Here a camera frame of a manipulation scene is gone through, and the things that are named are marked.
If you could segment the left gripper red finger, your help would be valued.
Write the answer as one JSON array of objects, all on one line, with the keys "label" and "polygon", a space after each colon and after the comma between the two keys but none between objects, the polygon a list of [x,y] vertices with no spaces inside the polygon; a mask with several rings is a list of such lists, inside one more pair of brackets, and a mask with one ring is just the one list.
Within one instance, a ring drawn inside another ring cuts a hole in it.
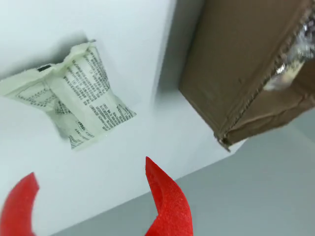
[{"label": "left gripper red finger", "polygon": [[146,177],[157,209],[147,236],[192,236],[188,201],[177,183],[152,159],[146,157]]},{"label": "left gripper red finger", "polygon": [[34,173],[23,177],[9,192],[1,214],[0,234],[2,236],[33,236],[32,210],[39,191]]}]

